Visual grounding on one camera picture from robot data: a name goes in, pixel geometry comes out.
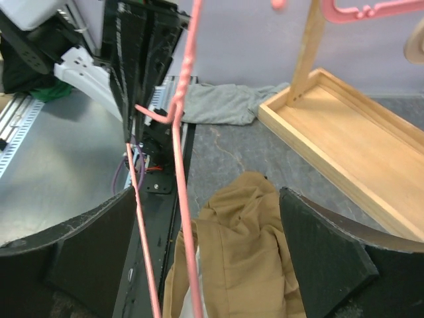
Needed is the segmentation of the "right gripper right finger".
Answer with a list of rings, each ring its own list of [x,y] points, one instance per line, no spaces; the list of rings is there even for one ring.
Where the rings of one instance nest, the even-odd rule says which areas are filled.
[[[377,231],[288,187],[280,215],[308,317],[422,317],[423,243]]]

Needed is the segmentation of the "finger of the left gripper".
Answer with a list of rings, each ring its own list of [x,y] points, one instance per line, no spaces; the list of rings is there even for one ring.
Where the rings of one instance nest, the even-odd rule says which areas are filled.
[[[130,142],[140,89],[146,13],[132,1],[107,1],[103,26],[111,52],[109,87],[123,120],[124,141]]]
[[[140,58],[140,89],[136,103],[149,107],[156,87],[162,84],[176,46],[190,16],[177,5],[141,5],[144,29]]]

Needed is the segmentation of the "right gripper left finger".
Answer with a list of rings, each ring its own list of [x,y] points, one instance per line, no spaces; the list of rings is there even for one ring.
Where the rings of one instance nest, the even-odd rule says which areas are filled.
[[[1,246],[2,317],[112,317],[136,208],[134,189]]]

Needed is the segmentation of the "tan skirt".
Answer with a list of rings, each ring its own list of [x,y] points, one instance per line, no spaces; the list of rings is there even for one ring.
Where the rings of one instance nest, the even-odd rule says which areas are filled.
[[[191,227],[206,317],[305,317],[279,195],[262,174],[217,191]]]

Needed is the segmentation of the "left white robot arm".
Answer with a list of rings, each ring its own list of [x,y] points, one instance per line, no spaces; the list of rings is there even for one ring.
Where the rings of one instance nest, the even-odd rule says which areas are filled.
[[[37,74],[84,92],[142,140],[145,116],[190,17],[171,1],[2,1],[1,32]]]

